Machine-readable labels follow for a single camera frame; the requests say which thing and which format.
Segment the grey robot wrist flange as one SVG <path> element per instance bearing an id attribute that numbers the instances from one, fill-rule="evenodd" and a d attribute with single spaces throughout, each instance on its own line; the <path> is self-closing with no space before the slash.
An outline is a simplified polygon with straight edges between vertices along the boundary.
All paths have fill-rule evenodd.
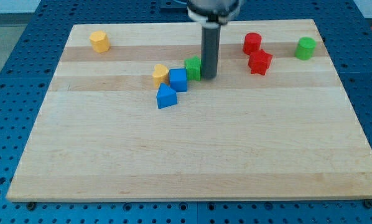
<path id="1" fill-rule="evenodd" d="M 225 25 L 238 16 L 244 0 L 186 0 L 186 4 L 191 20 Z"/>

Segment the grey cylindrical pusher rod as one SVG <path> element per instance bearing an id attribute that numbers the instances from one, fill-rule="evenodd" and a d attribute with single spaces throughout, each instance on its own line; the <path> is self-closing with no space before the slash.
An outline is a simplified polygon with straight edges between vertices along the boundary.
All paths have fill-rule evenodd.
<path id="1" fill-rule="evenodd" d="M 220 25 L 202 27 L 201 76 L 204 79 L 214 79 L 217 75 L 220 31 Z"/>

